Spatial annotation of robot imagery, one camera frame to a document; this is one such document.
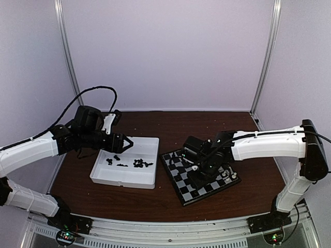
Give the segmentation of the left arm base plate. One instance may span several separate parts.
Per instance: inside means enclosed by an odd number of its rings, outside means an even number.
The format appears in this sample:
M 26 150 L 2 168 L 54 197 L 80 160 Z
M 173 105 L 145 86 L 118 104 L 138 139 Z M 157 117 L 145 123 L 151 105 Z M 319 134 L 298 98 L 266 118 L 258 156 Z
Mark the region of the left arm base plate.
M 69 218 L 60 220 L 58 217 L 46 217 L 47 224 L 53 227 L 56 227 L 63 231 L 69 231 L 74 234 L 85 234 L 88 235 L 93 220 L 91 218 L 86 218 L 77 215 L 70 215 Z

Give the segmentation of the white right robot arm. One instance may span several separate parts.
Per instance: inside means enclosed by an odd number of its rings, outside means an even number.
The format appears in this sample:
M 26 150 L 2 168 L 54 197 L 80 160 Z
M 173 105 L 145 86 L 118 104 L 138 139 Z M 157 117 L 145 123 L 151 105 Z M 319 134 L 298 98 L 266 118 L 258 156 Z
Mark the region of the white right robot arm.
M 213 141 L 189 136 L 181 149 L 192 170 L 188 176 L 199 189 L 217 177 L 224 164 L 246 159 L 292 157 L 298 159 L 294 178 L 274 198 L 265 224 L 276 228 L 312 184 L 329 173 L 322 140 L 313 122 L 304 119 L 300 126 L 273 131 L 222 131 Z

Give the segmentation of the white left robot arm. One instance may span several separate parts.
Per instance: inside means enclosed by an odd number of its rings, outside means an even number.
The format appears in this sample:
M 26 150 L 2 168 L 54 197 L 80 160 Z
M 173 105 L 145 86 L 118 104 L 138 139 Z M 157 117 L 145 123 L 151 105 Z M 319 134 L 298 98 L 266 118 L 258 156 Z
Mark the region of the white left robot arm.
M 133 147 L 133 141 L 113 132 L 121 113 L 118 110 L 102 115 L 91 106 L 80 106 L 65 125 L 55 124 L 42 134 L 1 148 L 1 205 L 18 207 L 54 218 L 62 229 L 74 225 L 70 208 L 59 197 L 39 193 L 10 179 L 17 171 L 40 165 L 53 157 L 84 148 L 121 154 Z

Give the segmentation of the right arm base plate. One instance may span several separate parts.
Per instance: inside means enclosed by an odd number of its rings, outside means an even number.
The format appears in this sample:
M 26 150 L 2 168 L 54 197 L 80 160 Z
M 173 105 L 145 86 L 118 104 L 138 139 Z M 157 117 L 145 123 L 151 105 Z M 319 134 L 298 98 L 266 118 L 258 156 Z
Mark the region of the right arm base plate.
M 289 225 L 292 220 L 289 216 L 271 215 L 270 213 L 249 217 L 247 223 L 251 234 L 265 232 L 272 229 L 281 228 L 282 226 Z

